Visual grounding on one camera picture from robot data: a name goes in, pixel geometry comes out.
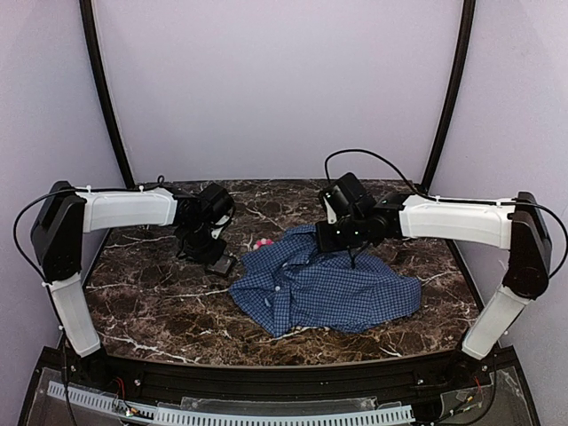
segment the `brown marble surface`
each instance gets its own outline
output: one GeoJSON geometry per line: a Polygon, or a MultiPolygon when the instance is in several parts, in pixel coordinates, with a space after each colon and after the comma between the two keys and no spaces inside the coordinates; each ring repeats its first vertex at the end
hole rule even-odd
{"type": "MultiPolygon", "coordinates": [[[[199,191],[205,184],[177,184],[199,191]]],[[[261,238],[277,240],[291,226],[324,218],[321,181],[220,182],[238,213],[223,233],[227,251],[240,257],[261,238]]],[[[402,189],[397,181],[367,181],[379,198],[402,189]]],[[[454,347],[478,311],[446,244],[438,240],[385,241],[369,253],[396,272],[422,282],[414,315],[350,335],[327,328],[299,328],[274,339],[233,302],[228,280],[176,259],[173,228],[113,230],[86,296],[95,327],[109,353],[180,363],[275,366],[316,365],[404,357],[454,347]]]]}

